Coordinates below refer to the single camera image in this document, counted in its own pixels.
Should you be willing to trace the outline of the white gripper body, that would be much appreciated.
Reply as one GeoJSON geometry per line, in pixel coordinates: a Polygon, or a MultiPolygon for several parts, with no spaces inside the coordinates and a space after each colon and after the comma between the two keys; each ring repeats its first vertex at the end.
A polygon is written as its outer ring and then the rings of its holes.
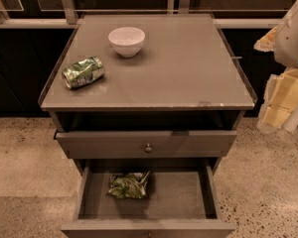
{"type": "Polygon", "coordinates": [[[280,75],[271,74],[264,91],[257,128],[262,133],[283,129],[283,124],[298,107],[298,68],[287,67],[280,75]]]}

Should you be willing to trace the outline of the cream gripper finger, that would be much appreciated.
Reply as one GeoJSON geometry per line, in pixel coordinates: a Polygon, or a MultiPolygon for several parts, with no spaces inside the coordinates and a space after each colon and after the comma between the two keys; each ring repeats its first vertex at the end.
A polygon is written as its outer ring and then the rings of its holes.
{"type": "Polygon", "coordinates": [[[260,52],[273,52],[275,47],[275,35],[277,32],[277,28],[272,28],[269,32],[267,32],[263,37],[256,41],[254,44],[254,48],[260,52]]]}

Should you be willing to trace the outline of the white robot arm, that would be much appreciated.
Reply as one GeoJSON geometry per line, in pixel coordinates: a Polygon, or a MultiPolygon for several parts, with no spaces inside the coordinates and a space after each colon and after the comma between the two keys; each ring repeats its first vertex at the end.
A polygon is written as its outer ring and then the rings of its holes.
{"type": "Polygon", "coordinates": [[[274,52],[274,59],[285,66],[280,75],[272,74],[266,83],[257,128],[262,133],[278,129],[292,132],[298,126],[298,0],[254,48],[274,52]]]}

